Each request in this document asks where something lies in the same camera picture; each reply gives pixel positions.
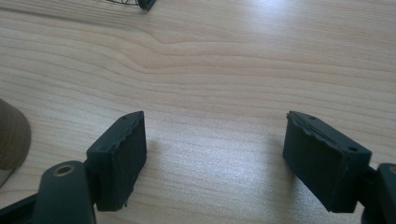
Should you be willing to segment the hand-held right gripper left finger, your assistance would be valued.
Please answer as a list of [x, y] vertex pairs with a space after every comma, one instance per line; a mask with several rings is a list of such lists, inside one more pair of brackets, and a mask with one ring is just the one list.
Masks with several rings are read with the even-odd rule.
[[99, 211], [115, 212], [127, 204], [147, 152], [143, 111], [121, 116], [89, 147], [86, 167]]

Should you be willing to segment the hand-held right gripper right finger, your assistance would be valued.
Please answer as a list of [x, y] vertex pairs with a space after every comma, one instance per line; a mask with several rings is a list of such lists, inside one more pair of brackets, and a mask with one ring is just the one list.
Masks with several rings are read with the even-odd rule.
[[352, 213], [358, 177], [369, 167], [372, 152], [324, 121], [290, 111], [283, 147], [289, 168], [334, 213]]

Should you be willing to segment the brown wooden round object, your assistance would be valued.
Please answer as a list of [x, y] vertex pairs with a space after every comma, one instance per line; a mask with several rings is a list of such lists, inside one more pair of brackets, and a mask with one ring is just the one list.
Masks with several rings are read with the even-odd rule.
[[31, 144], [28, 119], [15, 106], [0, 98], [0, 170], [21, 166]]

